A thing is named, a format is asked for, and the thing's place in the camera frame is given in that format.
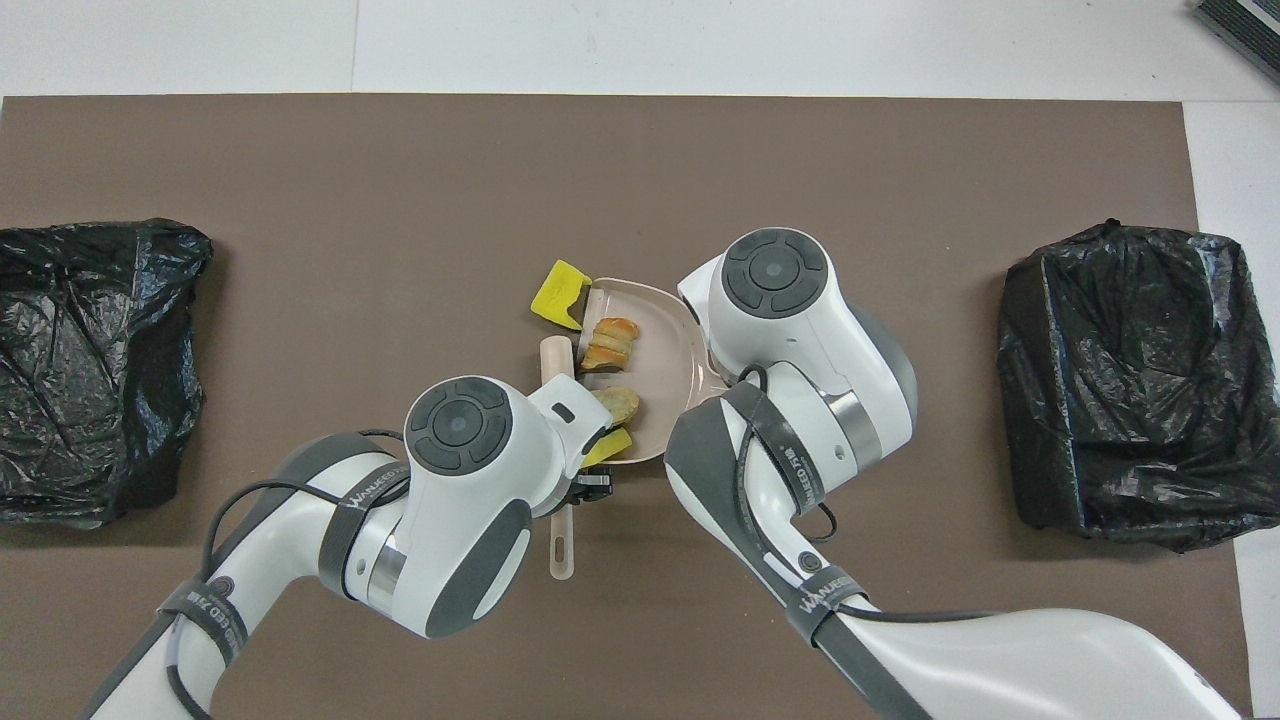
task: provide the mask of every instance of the black plastic bag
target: black plastic bag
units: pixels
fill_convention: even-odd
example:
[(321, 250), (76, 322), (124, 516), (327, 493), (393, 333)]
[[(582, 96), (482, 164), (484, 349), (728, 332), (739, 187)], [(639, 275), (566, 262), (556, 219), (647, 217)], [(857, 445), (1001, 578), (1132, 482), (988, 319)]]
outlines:
[(93, 528), (173, 497), (211, 256), (164, 219), (0, 231), (0, 523)]
[(1244, 251), (1115, 220), (1005, 277), (1018, 514), (1176, 552), (1280, 524), (1275, 366)]

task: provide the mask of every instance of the white floor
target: white floor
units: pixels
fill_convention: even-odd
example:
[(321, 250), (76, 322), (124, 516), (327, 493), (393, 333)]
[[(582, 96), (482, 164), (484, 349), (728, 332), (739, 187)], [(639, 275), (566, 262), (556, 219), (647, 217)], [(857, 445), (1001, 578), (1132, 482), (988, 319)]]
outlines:
[[(1183, 101), (1201, 228), (1280, 328), (1280, 86), (1180, 0), (0, 0), (0, 102), (348, 91)], [(1280, 530), (1235, 548), (1254, 714), (1280, 715)]]

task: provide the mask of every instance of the brown mat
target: brown mat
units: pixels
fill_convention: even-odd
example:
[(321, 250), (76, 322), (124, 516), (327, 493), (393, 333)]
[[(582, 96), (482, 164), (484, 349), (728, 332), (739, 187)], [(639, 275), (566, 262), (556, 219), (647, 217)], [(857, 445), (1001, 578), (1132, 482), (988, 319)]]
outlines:
[[(890, 610), (1124, 618), (1249, 708), (1230, 546), (1176, 557), (1020, 525), (995, 373), (1010, 264), (1108, 217), (1196, 228), (1178, 105), (5, 100), (0, 225), (155, 215), (215, 241), (197, 302), (207, 410), (166, 506), (93, 533), (0, 533), (0, 715), (74, 715), (197, 566), (220, 500), (296, 445), (399, 425), (422, 388), (456, 374), (532, 389), (553, 328), (527, 305), (557, 258), (675, 290), (768, 224), (826, 243), (846, 293), (902, 340), (920, 378), (918, 438), (835, 493), (827, 555)], [(577, 514), (572, 580), (548, 575), (540, 523), (506, 601), (451, 639), (296, 584), (215, 714), (872, 716), (684, 514), (660, 464), (620, 478)]]

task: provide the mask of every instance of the beige handle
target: beige handle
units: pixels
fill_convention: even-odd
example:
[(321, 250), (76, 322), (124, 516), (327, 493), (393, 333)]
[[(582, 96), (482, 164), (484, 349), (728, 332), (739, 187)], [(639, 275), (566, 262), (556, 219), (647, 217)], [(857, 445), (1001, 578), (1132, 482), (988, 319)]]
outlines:
[[(573, 343), (564, 336), (543, 338), (538, 345), (543, 384), (559, 374), (573, 377)], [(573, 506), (552, 512), (552, 577), (567, 580), (573, 577)]]

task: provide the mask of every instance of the gray circular joint cap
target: gray circular joint cap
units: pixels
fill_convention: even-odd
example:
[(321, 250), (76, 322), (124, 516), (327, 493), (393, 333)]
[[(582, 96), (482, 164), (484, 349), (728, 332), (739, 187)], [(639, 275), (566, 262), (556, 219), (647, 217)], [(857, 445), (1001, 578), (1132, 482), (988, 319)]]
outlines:
[(721, 283), (730, 301), (755, 318), (788, 318), (809, 307), (827, 287), (827, 258), (809, 236), (762, 228), (724, 252)]
[(467, 475), (493, 462), (511, 438), (507, 392), (484, 378), (440, 383), (408, 411), (404, 445), (438, 475)]

